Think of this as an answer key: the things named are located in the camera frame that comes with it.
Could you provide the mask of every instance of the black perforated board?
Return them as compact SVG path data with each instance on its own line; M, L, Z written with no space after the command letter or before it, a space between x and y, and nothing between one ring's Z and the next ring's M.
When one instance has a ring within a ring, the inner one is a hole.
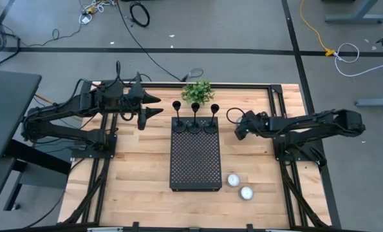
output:
M185 123L193 117L180 117ZM171 125L177 118L171 119ZM203 126L211 117L197 117ZM214 118L218 131L218 119ZM217 133L171 130L170 188L173 191L218 191L222 187L220 142Z

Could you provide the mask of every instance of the white ball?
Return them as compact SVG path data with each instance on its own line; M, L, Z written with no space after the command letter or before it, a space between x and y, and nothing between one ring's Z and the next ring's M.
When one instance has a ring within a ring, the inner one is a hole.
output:
M244 186L240 189L240 197L244 200L251 200L254 196L253 189L248 186Z
M237 174L230 174L228 177L227 177L227 184L230 186L230 187L237 187L240 185L240 178L238 177Z

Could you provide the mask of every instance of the floor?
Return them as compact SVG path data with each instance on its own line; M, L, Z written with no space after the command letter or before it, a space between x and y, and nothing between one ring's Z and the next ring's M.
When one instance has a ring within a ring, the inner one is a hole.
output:
M300 2L288 0L299 49L322 51L317 36L301 21ZM383 64L382 47L375 43L383 37L383 24L324 22L326 14L350 13L361 2L306 0L304 4L304 16L320 31L327 47L337 49L342 43L353 43L362 52L377 56L361 57L355 64L341 63L339 67L344 73L357 73ZM212 82L301 83L295 57L287 52L293 47L281 1L160 0L143 1L143 4L151 14L150 26L134 25L130 29L145 48L159 48L151 56L175 75L183 77L193 68L203 68L204 79ZM6 6L10 8L3 24L26 44L51 39L54 28L61 35L69 35L79 27L77 0L0 0L0 15ZM121 2L124 15L129 15L128 6ZM383 1L370 13L383 14ZM73 37L48 43L43 48L29 48L1 65L0 70L42 75L38 93L57 102L68 98L79 78L113 79L117 60L122 64L125 78L139 71L150 75L153 81L175 81L138 49L130 48L138 46L122 24L118 10L105 7L104 13L94 15L92 22L82 26ZM181 53L176 48L189 49ZM274 50L285 52L264 54ZM0 58L8 54L0 52ZM301 59L315 110L355 110L362 114L367 127L360 137L333 137L323 142L341 226L383 231L383 108L356 108L353 104L359 98L383 97L383 68L347 78L337 72L332 57L303 55ZM32 102L31 107L35 106L37 103ZM66 122L79 125L73 119ZM12 174L3 190L0 209L15 175ZM61 193L61 188L25 186L18 198L20 210L0 210L0 229L32 223L56 203ZM56 208L39 225L54 224L58 212Z

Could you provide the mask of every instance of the small plant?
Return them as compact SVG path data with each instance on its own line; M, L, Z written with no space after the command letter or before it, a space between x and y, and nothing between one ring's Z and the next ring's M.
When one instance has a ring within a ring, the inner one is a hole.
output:
M189 104L197 102L204 105L206 102L213 100L214 93L211 91L210 81L199 80L196 84L184 86L181 97Z

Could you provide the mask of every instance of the wooden tabletop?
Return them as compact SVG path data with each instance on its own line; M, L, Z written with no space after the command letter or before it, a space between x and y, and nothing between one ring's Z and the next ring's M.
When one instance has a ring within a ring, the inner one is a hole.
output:
M283 84L283 96L288 117L304 115L299 86ZM198 116L211 116L210 105L220 106L216 116L220 128L220 153L223 187L219 192L172 192L169 188L171 117L176 115L171 104L180 100L180 88L146 88L161 102L151 108L164 111L147 121L144 131L136 128L136 117L129 122L118 118L118 140L114 159L107 177L106 193L100 220L101 226L131 226L140 222L145 227L213 227L213 228L289 228L279 163L275 160L271 139L247 135L238 141L236 125L225 117L231 107L243 111L266 111L270 105L266 90L215 89L214 101L201 106ZM180 116L192 117L191 106L182 102ZM241 116L229 114L232 120ZM97 115L84 129L100 127ZM68 218L87 192L92 159L81 162L70 174L59 222ZM318 167L313 162L297 163L303 195L321 220L330 224L326 198ZM241 186L250 186L254 198L242 200L239 188L224 182L230 173L237 173ZM95 202L91 207L93 220ZM295 198L294 212L300 224Z

